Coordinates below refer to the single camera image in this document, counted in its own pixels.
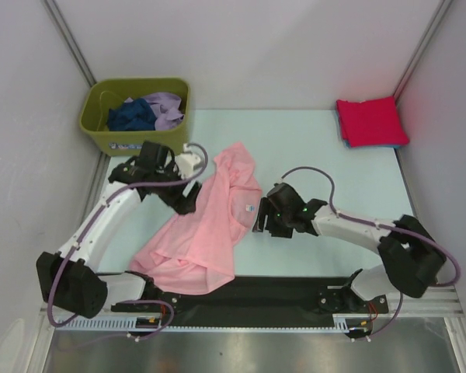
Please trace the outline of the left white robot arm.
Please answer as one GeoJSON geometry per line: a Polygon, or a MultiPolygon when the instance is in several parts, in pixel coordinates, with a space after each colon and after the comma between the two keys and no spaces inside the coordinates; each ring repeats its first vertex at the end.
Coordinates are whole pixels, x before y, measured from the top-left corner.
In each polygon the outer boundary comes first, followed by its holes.
{"type": "Polygon", "coordinates": [[[145,141],[138,155],[115,166],[92,211],[72,237],[55,253],[43,252],[36,262],[43,300],[50,324],[62,327],[54,309],[70,319],[92,319],[115,305],[134,305],[145,311],[156,301],[150,280],[133,271],[103,273],[102,258],[124,219],[146,197],[154,195],[180,215],[196,210],[201,190],[198,177],[209,163],[206,149],[186,143],[180,153],[145,141]]]}

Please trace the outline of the pink t shirt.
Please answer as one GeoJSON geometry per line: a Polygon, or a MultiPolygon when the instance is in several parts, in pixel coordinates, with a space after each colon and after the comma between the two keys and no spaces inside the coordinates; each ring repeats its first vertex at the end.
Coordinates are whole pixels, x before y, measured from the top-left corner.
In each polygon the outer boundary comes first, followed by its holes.
{"type": "Polygon", "coordinates": [[[242,143],[214,163],[195,212],[172,216],[131,259],[130,270],[151,277],[162,291],[206,295],[235,278],[235,246],[256,220],[262,189],[242,143]]]}

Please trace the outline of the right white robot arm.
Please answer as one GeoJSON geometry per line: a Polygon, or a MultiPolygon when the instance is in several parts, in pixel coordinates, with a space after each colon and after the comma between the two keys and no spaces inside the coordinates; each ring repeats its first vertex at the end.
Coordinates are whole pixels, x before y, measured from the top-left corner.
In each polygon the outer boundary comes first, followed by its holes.
{"type": "Polygon", "coordinates": [[[319,305],[330,312],[360,312],[376,297],[394,291],[421,298],[435,285],[447,261],[446,254],[410,215],[396,221],[348,217],[326,201],[304,201],[287,183],[278,183],[261,198],[252,230],[285,239],[294,232],[331,237],[380,257],[381,264],[355,271],[341,288],[320,295],[319,305]]]}

